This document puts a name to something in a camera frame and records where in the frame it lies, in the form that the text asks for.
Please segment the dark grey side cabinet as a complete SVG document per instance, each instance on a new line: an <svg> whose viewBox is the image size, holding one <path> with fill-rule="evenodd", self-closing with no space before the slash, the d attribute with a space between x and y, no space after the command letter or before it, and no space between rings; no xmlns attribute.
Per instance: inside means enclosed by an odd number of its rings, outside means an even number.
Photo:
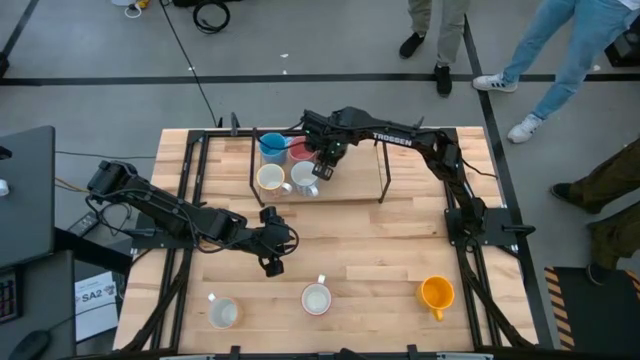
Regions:
<svg viewBox="0 0 640 360"><path fill-rule="evenodd" d="M0 268L43 257L54 246L55 129L0 137Z"/></svg>

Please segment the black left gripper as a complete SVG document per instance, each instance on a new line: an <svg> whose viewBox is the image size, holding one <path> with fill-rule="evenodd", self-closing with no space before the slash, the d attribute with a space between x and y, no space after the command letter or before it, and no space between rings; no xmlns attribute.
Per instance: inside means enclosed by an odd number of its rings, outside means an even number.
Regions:
<svg viewBox="0 0 640 360"><path fill-rule="evenodd" d="M274 206L261 209L259 217L265 225L251 230L250 237L244 241L244 251L259 257L259 265L267 277L275 277L284 273L284 264L279 257L297 249L299 235L285 223L278 223L279 215Z"/></svg>

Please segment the plain orange mug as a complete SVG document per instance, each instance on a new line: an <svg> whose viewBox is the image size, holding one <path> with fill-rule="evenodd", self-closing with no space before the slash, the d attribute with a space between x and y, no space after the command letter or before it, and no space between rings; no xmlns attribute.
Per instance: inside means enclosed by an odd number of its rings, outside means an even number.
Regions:
<svg viewBox="0 0 640 360"><path fill-rule="evenodd" d="M438 322L442 322L444 311L455 300L455 291L452 283L445 277L431 276L418 286L415 297Z"/></svg>

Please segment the orange leaf patterned mug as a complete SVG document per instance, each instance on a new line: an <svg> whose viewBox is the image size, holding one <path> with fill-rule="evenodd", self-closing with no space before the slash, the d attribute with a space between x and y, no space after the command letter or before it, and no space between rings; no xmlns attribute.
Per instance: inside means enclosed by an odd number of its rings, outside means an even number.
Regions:
<svg viewBox="0 0 640 360"><path fill-rule="evenodd" d="M269 163L257 171L259 187L271 196L286 196L292 193L293 187L286 181L284 169L277 164Z"/></svg>

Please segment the dark grey side desk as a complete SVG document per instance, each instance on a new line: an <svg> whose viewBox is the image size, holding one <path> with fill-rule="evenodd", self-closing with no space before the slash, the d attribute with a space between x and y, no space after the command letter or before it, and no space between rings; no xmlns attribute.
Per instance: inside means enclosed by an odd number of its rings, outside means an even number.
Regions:
<svg viewBox="0 0 640 360"><path fill-rule="evenodd" d="M0 360L31 332L48 330L50 341L39 360L59 360L76 354L74 259L57 252L18 267L21 273L22 315L0 324Z"/></svg>

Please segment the grey diamond patterned mug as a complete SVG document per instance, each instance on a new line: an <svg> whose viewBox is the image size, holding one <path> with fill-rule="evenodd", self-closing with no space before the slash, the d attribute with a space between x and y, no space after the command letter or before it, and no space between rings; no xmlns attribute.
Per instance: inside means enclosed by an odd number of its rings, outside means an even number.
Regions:
<svg viewBox="0 0 640 360"><path fill-rule="evenodd" d="M317 280L306 286L301 294L302 307L310 315L323 315L332 304L332 295L325 282L326 276L320 274Z"/></svg>

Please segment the black computer mouse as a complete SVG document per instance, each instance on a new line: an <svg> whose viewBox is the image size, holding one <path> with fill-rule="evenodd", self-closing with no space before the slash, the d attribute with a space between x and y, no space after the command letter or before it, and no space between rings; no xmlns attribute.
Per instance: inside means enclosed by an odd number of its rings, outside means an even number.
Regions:
<svg viewBox="0 0 640 360"><path fill-rule="evenodd" d="M8 360L38 360L51 341L48 330L35 330L27 334L11 351Z"/></svg>

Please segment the black equipment case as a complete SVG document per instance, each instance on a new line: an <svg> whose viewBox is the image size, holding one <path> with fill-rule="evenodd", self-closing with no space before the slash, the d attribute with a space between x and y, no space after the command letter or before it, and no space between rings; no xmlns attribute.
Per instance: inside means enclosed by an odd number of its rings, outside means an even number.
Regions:
<svg viewBox="0 0 640 360"><path fill-rule="evenodd" d="M605 49L605 55L612 67L639 67L640 34L623 33Z"/></svg>

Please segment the black power adapter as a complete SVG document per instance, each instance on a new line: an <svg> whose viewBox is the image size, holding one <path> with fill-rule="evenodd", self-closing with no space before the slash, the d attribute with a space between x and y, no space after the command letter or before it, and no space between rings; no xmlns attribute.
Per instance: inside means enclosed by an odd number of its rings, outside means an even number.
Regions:
<svg viewBox="0 0 640 360"><path fill-rule="evenodd" d="M83 217L74 222L67 231L78 237L85 237L99 225L99 220L94 212L87 212Z"/></svg>

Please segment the pale patterned mug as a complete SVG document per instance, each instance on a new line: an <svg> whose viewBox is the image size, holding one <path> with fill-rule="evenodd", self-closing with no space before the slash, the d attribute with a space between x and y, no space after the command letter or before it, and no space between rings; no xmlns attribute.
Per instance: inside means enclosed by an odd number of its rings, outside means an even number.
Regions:
<svg viewBox="0 0 640 360"><path fill-rule="evenodd" d="M218 297L214 293L210 293L208 301L208 321L214 328L228 329L240 319L240 307L234 299Z"/></svg>

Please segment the plain pink mug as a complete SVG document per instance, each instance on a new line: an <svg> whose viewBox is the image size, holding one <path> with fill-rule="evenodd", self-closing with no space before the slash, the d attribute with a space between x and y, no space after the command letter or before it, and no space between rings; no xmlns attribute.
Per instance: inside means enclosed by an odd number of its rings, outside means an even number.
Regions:
<svg viewBox="0 0 640 360"><path fill-rule="evenodd" d="M289 142L288 148L289 159L293 162L313 161L315 152L306 148L306 137L293 137Z"/></svg>

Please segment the plain blue mug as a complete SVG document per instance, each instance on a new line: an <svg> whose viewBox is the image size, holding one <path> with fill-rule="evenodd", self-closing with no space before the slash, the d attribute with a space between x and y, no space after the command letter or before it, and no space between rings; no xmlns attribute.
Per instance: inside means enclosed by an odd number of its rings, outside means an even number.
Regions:
<svg viewBox="0 0 640 360"><path fill-rule="evenodd" d="M282 165L287 160L287 138L280 133L271 132L259 139L259 150L266 163Z"/></svg>

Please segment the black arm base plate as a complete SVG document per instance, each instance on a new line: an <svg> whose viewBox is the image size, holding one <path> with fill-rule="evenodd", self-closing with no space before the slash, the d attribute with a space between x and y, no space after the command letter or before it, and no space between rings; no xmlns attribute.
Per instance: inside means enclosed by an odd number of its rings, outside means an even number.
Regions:
<svg viewBox="0 0 640 360"><path fill-rule="evenodd" d="M449 240L456 247L516 245L519 235L527 236L536 230L531 225L514 224L506 208L489 208L479 233L469 234L463 229L460 209L447 209L445 221Z"/></svg>
<svg viewBox="0 0 640 360"><path fill-rule="evenodd" d="M137 249L189 249L194 247L190 237L174 237L165 229L156 225L153 219L142 213L138 214L136 226L127 229L132 238L132 247Z"/></svg>

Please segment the white SA2 labelled box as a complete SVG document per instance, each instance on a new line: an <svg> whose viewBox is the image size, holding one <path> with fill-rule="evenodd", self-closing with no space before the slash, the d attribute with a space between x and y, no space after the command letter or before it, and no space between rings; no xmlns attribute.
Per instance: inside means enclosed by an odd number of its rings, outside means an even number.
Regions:
<svg viewBox="0 0 640 360"><path fill-rule="evenodd" d="M75 283L76 342L116 328L117 288L111 272Z"/></svg>

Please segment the black yellow striped mat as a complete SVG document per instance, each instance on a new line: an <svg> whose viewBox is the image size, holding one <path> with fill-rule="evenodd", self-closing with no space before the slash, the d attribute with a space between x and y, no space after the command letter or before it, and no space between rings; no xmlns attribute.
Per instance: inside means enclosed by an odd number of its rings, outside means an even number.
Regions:
<svg viewBox="0 0 640 360"><path fill-rule="evenodd" d="M544 270L560 348L640 359L640 277L616 270L602 286L581 268Z"/></svg>

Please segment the black keyboard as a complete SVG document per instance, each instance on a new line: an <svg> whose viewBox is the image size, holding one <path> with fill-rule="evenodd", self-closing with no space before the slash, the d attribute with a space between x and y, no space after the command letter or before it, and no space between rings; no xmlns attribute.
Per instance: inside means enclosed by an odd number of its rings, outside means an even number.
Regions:
<svg viewBox="0 0 640 360"><path fill-rule="evenodd" d="M14 269L0 272L0 324L22 315L21 278Z"/></svg>

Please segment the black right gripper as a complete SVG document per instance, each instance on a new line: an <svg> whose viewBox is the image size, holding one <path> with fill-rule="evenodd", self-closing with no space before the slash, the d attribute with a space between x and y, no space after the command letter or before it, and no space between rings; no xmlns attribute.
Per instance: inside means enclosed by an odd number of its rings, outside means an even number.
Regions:
<svg viewBox="0 0 640 360"><path fill-rule="evenodd" d="M318 151L312 174L322 180L330 180L334 166L347 152L349 145L348 132L345 130L326 128L326 117L311 110L304 110L301 117L302 129L306 133L317 133L315 144Z"/></svg>

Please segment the blue floral patterned mug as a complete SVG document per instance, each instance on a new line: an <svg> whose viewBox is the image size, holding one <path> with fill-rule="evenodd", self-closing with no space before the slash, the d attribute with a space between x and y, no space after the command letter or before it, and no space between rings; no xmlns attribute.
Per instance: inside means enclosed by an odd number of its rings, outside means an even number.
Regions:
<svg viewBox="0 0 640 360"><path fill-rule="evenodd" d="M318 177L313 174L314 163L310 161L301 161L291 168L291 180L296 191L307 197L316 197L319 195Z"/></svg>

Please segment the black floor box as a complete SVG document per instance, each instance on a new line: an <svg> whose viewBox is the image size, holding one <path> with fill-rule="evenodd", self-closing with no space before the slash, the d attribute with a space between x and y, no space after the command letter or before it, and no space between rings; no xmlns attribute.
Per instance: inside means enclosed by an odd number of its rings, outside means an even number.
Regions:
<svg viewBox="0 0 640 360"><path fill-rule="evenodd" d="M194 7L202 2L233 2L233 1L242 1L242 0L170 0L171 3L176 7Z"/></svg>

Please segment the person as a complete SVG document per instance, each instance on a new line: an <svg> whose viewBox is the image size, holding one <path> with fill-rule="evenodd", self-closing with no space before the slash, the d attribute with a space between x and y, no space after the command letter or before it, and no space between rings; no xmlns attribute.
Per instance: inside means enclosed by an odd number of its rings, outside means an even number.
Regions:
<svg viewBox="0 0 640 360"><path fill-rule="evenodd" d="M640 189L640 138L582 179L553 185L550 193L595 215L614 200L637 189ZM587 278L602 286L621 258L630 258L640 250L640 201L608 218L589 223L587 228L591 238Z"/></svg>
<svg viewBox="0 0 640 360"><path fill-rule="evenodd" d="M638 16L640 0L544 0L509 64L499 73L475 78L472 86L481 91L514 92L521 75L531 67L550 38L568 21L573 22L566 57L553 84L533 110L507 134L510 142L524 143L571 99L595 58L628 30Z"/></svg>
<svg viewBox="0 0 640 360"><path fill-rule="evenodd" d="M424 42L431 24L433 0L408 0L412 34L401 44L399 56L408 59ZM437 39L437 56L434 65L436 91L447 98L452 92L450 66L456 62L464 32L465 15L470 0L442 0L441 24Z"/></svg>

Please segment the black metal wooden shelf rack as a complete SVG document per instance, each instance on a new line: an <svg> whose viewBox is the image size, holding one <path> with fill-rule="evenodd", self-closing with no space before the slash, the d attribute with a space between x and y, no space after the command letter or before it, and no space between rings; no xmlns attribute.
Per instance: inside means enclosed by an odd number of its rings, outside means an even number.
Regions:
<svg viewBox="0 0 640 360"><path fill-rule="evenodd" d="M287 134L283 131L269 130L266 132L252 131L248 140L248 191L259 205L275 205L285 203L313 203L313 202L346 202L360 200L382 199L385 195L385 187L388 185L388 161L384 158L386 149L381 145L376 145L370 140L360 143L357 147L349 147L344 158L342 158L334 169L330 180L318 178L319 195L307 197L300 195L291 180L291 168L298 162L289 159L285 164L280 165L286 174L286 181L292 185L293 191L286 196L274 197L262 190L257 182L258 169L269 164L263 160L259 150L258 139L266 134L276 132L285 136L289 142L293 137L303 136L302 134Z"/></svg>

